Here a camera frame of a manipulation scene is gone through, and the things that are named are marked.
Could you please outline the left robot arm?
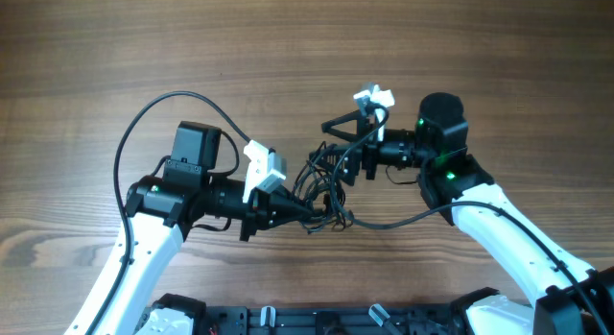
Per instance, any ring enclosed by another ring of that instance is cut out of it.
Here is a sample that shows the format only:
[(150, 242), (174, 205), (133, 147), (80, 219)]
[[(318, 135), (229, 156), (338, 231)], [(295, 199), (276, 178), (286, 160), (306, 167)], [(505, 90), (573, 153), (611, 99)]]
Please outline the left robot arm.
[(254, 141), (246, 147), (246, 179), (216, 171), (225, 136), (201, 123), (178, 125), (172, 152), (120, 201), (122, 231), (68, 333), (131, 334), (162, 273), (204, 216), (240, 221), (243, 241), (315, 216), (283, 187), (283, 161)]

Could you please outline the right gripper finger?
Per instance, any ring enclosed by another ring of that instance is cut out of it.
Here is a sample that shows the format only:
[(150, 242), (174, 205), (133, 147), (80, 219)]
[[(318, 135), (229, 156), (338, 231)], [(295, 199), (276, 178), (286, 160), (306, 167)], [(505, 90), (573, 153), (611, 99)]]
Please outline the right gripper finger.
[(321, 124), (321, 131), (347, 142), (356, 142), (372, 128), (370, 119), (359, 110)]
[(337, 172), (339, 180), (353, 186), (360, 171), (360, 150), (347, 153), (348, 148), (348, 145), (331, 144), (311, 152), (309, 159), (330, 174)]

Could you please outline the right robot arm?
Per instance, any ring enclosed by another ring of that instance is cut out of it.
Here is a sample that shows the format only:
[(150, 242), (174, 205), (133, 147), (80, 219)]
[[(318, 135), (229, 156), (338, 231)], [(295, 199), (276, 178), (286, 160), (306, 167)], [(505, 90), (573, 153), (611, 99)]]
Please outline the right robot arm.
[(331, 180), (353, 184), (360, 169), (372, 179), (380, 165), (417, 169), (427, 212), (479, 243), (528, 300), (518, 304), (492, 288), (465, 295), (450, 305), (450, 333), (612, 333), (612, 269), (598, 271), (573, 256), (512, 204), (467, 152), (468, 123), (458, 96), (426, 96), (412, 131), (386, 128), (394, 103), (390, 91), (365, 90), (354, 99), (356, 111), (321, 125), (347, 143), (322, 165)]

